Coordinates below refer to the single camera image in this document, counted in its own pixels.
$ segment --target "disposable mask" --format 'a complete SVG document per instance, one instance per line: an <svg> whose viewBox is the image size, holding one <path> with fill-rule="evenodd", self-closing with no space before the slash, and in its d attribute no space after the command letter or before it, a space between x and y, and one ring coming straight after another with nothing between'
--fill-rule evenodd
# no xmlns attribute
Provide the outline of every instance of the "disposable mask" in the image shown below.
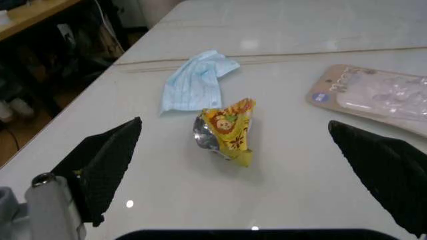
<svg viewBox="0 0 427 240"><path fill-rule="evenodd" d="M176 71L164 86L161 113L201 111L223 106L218 78L240 65L215 50L191 58Z"/></svg>

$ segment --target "floor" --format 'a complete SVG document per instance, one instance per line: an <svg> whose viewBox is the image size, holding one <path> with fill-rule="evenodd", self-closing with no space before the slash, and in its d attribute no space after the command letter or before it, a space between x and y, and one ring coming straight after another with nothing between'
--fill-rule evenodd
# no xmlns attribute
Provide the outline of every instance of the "floor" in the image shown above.
<svg viewBox="0 0 427 240"><path fill-rule="evenodd" d="M129 42L133 45L143 35L143 32L131 33L128 35ZM67 89L63 92L57 93L55 99L62 108L65 108L76 97L78 97L84 89L84 87ZM0 130L0 168L18 152L17 144L13 135L16 136L18 146L22 149L52 120L48 113L40 106L35 105L34 109L36 110L35 118L27 120L17 119L6 125L7 130Z"/></svg>

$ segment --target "white table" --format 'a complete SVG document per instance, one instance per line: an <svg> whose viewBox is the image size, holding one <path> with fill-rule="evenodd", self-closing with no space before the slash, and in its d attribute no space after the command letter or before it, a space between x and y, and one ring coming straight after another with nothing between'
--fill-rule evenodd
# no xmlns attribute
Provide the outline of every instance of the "white table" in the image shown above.
<svg viewBox="0 0 427 240"><path fill-rule="evenodd" d="M179 5L0 170L0 185L12 187L23 201L32 178L50 171L82 139L141 116L142 134L129 170L105 214L105 222L99 228L87 225L89 240L114 239L143 229L250 229L253 226L370 229L402 240L416 239L399 227L363 186L333 143L327 125L330 120L342 121L405 140L424 152L427 152L426 140L398 128L313 107L304 98L333 64L427 76L427 49L310 54L330 49L327 44L294 48L281 42L283 38L268 38L267 32L263 32L275 31L272 26L275 18L267 14L270 11L281 16L282 12L289 13L286 16L291 19L289 24L292 18L296 23L307 11L318 17L312 22L318 27L333 23L330 17L336 2L263 0L259 5L255 1L217 0ZM399 20L407 29L412 26L405 25L405 21L416 19L414 24L426 21L417 14L421 10L409 3L400 6L387 0L382 2L393 14L402 13ZM338 10L345 9L359 20L359 8L350 5L353 4L350 1L342 3L346 7ZM252 17L245 19L248 13ZM389 21L386 14L377 17L384 19L371 18L371 21ZM249 20L256 23L252 26L254 35L243 43L244 33L251 32ZM346 38L353 33L343 32L347 24L357 29L356 35L366 33L367 40L365 44L348 42L334 51L381 47L380 40L368 34L374 32L374 24L364 20L361 19L360 26L342 20L340 31L335 31L337 25L328 28L326 24L322 32L304 34L312 35L313 41ZM225 26L211 27L215 22ZM247 29L240 28L239 24L248 24ZM229 30L232 35L224 36L228 40L220 40L219 36L229 27L236 32ZM295 41L303 34L297 24L277 32ZM395 34L400 37L398 29ZM384 44L387 48L412 48L422 46L423 41L425 37L397 41L393 46L389 42ZM238 43L247 47L234 48ZM245 97L257 100L249 136L254 161L249 168L233 165L197 146L192 134L197 113L159 116L166 79L184 59L209 48L235 56L233 58L241 63L239 70L220 82L224 104ZM286 55L303 52L305 55ZM134 202L132 208L127 208L128 201Z"/></svg>

